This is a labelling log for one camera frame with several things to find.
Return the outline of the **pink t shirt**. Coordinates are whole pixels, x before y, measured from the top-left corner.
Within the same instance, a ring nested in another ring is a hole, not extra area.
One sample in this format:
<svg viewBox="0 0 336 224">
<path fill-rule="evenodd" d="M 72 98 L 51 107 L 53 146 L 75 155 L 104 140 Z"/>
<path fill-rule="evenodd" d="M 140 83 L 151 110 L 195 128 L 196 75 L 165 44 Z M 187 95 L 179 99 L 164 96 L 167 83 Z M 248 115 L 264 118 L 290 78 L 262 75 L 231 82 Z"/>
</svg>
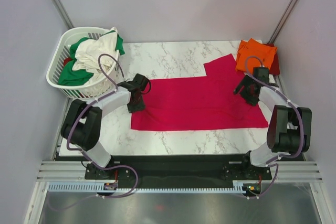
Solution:
<svg viewBox="0 0 336 224">
<path fill-rule="evenodd" d="M 201 131 L 266 128 L 258 105 L 252 106 L 234 89 L 244 74 L 227 55 L 204 64 L 205 76 L 151 80 L 145 109 L 131 116 L 138 131 Z"/>
</svg>

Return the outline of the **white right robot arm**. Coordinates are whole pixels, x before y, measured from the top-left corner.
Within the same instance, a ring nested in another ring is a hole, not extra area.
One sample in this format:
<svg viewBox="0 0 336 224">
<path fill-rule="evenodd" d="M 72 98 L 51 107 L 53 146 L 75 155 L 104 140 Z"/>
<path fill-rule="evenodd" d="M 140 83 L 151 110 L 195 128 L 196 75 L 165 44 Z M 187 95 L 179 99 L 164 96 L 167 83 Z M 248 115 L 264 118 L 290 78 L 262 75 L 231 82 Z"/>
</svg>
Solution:
<svg viewBox="0 0 336 224">
<path fill-rule="evenodd" d="M 245 102 L 256 106 L 262 102 L 272 112 L 266 142 L 246 154 L 248 159 L 240 166 L 248 179 L 259 173 L 259 167 L 269 166 L 281 158 L 296 158 L 308 151 L 311 139 L 312 111 L 291 102 L 276 86 L 269 82 L 269 69 L 255 67 L 234 90 Z"/>
</svg>

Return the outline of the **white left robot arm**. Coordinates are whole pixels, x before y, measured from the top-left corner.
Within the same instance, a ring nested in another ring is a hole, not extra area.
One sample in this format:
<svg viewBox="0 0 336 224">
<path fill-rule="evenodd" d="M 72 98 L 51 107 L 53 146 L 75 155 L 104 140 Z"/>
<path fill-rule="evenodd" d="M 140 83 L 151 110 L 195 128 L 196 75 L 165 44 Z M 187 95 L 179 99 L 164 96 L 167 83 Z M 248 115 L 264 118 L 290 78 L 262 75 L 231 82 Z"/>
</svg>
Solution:
<svg viewBox="0 0 336 224">
<path fill-rule="evenodd" d="M 67 149 L 80 151 L 84 157 L 97 165 L 97 173 L 103 178 L 111 178 L 115 173 L 115 165 L 111 163 L 111 155 L 101 144 L 100 130 L 102 119 L 112 111 L 124 105 L 129 113 L 145 109 L 142 96 L 151 90 L 150 80 L 137 73 L 133 80 L 124 81 L 117 89 L 87 103 L 80 99 L 72 101 L 62 124 L 60 135 L 67 140 Z"/>
</svg>

